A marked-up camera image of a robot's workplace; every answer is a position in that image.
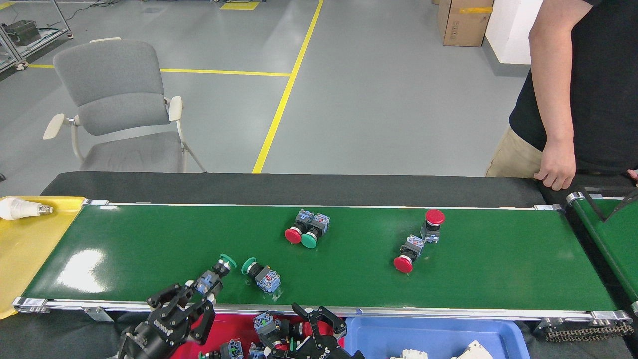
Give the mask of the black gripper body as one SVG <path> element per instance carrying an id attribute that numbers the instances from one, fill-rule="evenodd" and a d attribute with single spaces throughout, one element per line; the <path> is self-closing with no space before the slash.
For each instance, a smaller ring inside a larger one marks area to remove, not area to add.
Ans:
<path id="1" fill-rule="evenodd" d="M 365 356 L 357 350 L 352 355 L 344 349 L 309 349 L 299 350 L 302 359 L 364 359 Z"/>
<path id="2" fill-rule="evenodd" d="M 121 359 L 168 359 L 190 339 L 192 320 L 184 315 L 188 302 L 150 305 L 145 321 L 122 332 Z"/>

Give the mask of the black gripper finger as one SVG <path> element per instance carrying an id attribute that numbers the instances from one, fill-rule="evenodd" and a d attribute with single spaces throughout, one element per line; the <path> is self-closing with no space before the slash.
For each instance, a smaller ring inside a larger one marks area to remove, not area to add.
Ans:
<path id="1" fill-rule="evenodd" d="M 287 346 L 269 345 L 269 357 L 321 357 L 317 313 L 296 303 L 292 304 L 292 309 L 302 320 L 290 327 Z"/>
<path id="2" fill-rule="evenodd" d="M 177 304 L 181 307 L 191 300 L 194 295 L 194 288 L 192 285 L 181 285 L 178 283 L 169 285 L 153 295 L 147 297 L 147 304 L 151 308 L 158 308 L 168 304 L 172 300 L 177 300 Z"/>
<path id="3" fill-rule="evenodd" d="M 328 324 L 332 328 L 333 334 L 331 336 L 321 334 L 318 327 L 319 321 Z M 312 346 L 315 349 L 342 349 L 338 341 L 341 337 L 346 336 L 348 332 L 346 322 L 342 318 L 325 307 L 319 307 L 308 312 L 308 323 L 311 326 Z"/>
<path id="4" fill-rule="evenodd" d="M 214 303 L 208 297 L 201 298 L 199 302 L 194 302 L 187 308 L 187 318 L 190 325 L 187 341 L 204 345 L 216 318 Z"/>

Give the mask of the person's right hand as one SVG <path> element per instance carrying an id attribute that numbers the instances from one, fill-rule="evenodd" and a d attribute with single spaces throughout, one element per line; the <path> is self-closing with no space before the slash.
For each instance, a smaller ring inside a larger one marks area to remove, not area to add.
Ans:
<path id="1" fill-rule="evenodd" d="M 574 143 L 570 139 L 551 139 L 545 143 L 540 168 L 533 178 L 553 190 L 567 190 L 576 175 Z"/>

